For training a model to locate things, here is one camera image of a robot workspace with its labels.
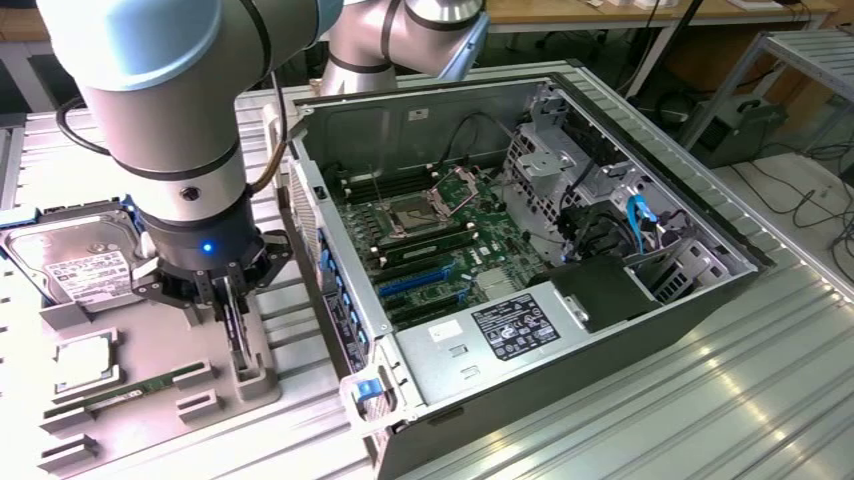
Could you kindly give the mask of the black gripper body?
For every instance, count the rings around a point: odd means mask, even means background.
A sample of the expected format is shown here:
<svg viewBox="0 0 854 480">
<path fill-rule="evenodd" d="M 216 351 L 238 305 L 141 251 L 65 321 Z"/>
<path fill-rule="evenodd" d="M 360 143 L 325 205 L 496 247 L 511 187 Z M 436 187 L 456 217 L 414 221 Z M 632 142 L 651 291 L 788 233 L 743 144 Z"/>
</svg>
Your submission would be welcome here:
<svg viewBox="0 0 854 480">
<path fill-rule="evenodd" d="M 140 213 L 156 249 L 158 281 L 193 281 L 197 271 L 221 274 L 230 263 L 248 266 L 264 247 L 250 201 L 240 197 L 220 213 L 201 220 L 165 221 Z"/>
</svg>

